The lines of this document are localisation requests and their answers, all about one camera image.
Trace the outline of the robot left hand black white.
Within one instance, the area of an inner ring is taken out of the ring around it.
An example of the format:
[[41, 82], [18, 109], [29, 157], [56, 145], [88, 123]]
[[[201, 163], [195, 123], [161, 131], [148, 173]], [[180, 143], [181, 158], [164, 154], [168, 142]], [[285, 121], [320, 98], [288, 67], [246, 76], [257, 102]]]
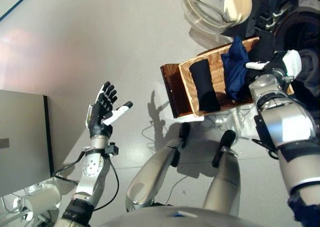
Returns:
[[113, 133], [112, 123], [132, 108], [131, 101], [115, 108], [114, 103], [118, 99], [116, 94], [115, 86], [107, 81], [97, 93], [94, 104], [88, 107], [85, 126], [91, 139], [99, 136], [109, 138]]

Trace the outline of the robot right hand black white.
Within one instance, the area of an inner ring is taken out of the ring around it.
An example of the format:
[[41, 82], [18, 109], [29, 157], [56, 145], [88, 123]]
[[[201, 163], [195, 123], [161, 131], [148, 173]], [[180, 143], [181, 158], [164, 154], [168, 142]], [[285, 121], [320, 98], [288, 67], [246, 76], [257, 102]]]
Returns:
[[266, 62], [248, 62], [245, 67], [250, 70], [267, 71], [275, 68], [284, 71], [285, 76], [293, 77], [294, 79], [302, 71], [302, 60], [297, 50], [277, 51], [274, 53], [271, 60]]

